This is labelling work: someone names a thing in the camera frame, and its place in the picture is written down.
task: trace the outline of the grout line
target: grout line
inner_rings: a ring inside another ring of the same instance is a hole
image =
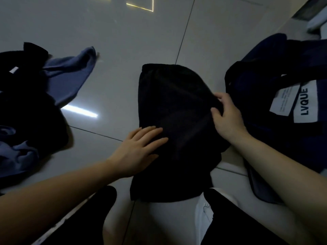
[[[79,129],[79,130],[82,130],[82,131],[86,131],[86,132],[91,132],[91,131],[87,131],[87,130],[84,130],[84,129],[81,129],[81,128],[77,128],[77,127],[74,127],[74,126],[71,126],[71,125],[69,125],[69,127],[75,128],[75,129]],[[105,136],[105,135],[102,135],[102,134],[99,134],[99,133],[95,133],[95,132],[91,132],[91,133],[96,134],[96,135],[100,135],[100,136]],[[111,138],[111,139],[118,140],[118,141],[121,141],[122,142],[122,140],[113,138],[111,136],[105,136],[105,137],[108,137],[108,138]]]
[[[228,170],[228,169],[222,169],[222,168],[217,168],[217,167],[216,167],[216,169],[221,169],[221,170],[225,170],[225,171],[230,172],[230,173],[239,174],[239,175],[242,175],[242,176],[248,177],[248,175],[244,175],[244,174],[241,174],[241,173],[236,173],[236,172],[231,171],[231,170]]]
[[[250,3],[250,4],[253,4],[253,5],[264,6],[262,3],[256,3],[256,2],[253,2],[253,1],[249,1],[249,0],[240,0],[240,1]]]
[[[128,227],[129,227],[129,223],[130,223],[130,220],[132,219],[132,214],[133,214],[133,210],[134,210],[135,202],[136,202],[136,201],[134,200],[134,204],[133,204],[133,207],[132,207],[132,211],[130,212],[130,216],[129,216],[129,219],[128,219],[127,227],[126,227],[125,234],[124,234],[124,237],[123,237],[122,245],[124,244],[124,241],[125,241],[125,238],[126,238],[126,235],[127,235],[127,231],[128,231]]]
[[[182,48],[182,44],[183,44],[183,40],[184,40],[184,37],[185,37],[186,29],[187,29],[187,26],[188,26],[188,22],[190,21],[190,18],[191,18],[191,14],[192,14],[194,2],[195,2],[195,0],[193,0],[192,8],[191,8],[191,11],[190,11],[190,16],[188,17],[188,20],[187,20],[186,28],[185,28],[184,35],[183,35],[183,38],[182,38],[182,43],[181,43],[180,49],[178,50],[178,54],[177,54],[177,58],[176,58],[175,64],[177,64],[178,56],[179,56],[180,51],[181,51],[181,48]]]

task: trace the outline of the hand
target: hand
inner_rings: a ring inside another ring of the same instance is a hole
[[[212,117],[219,135],[231,144],[240,137],[249,135],[243,123],[241,112],[235,107],[229,94],[215,93],[214,95],[224,106],[223,116],[217,108],[211,108]]]
[[[107,161],[112,164],[121,178],[140,173],[158,158],[158,155],[151,153],[168,141],[168,138],[164,137],[149,144],[162,130],[162,128],[149,126],[130,132]]]

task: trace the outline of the white shoe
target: white shoe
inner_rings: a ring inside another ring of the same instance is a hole
[[[213,189],[215,189],[233,204],[238,206],[236,199],[228,195],[224,190],[215,187],[213,187]],[[206,201],[204,194],[202,193],[195,208],[196,245],[201,244],[204,235],[212,222],[213,217],[214,212],[211,210],[209,203]]]

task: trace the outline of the person's left hand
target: person's left hand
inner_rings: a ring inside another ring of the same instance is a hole
[[[158,155],[151,153],[168,141],[168,138],[164,137],[149,144],[162,130],[149,126],[130,132],[107,162],[111,163],[120,177],[130,177],[140,173],[158,158]]]

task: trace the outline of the small white tag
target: small white tag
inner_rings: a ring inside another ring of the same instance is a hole
[[[297,83],[293,86],[278,90],[269,111],[278,115],[288,116],[292,110],[299,89],[300,83]]]
[[[301,86],[294,108],[294,123],[313,123],[318,121],[317,80]]]
[[[16,72],[16,70],[18,70],[18,67],[14,67],[11,71],[9,71],[10,73],[14,74]]]

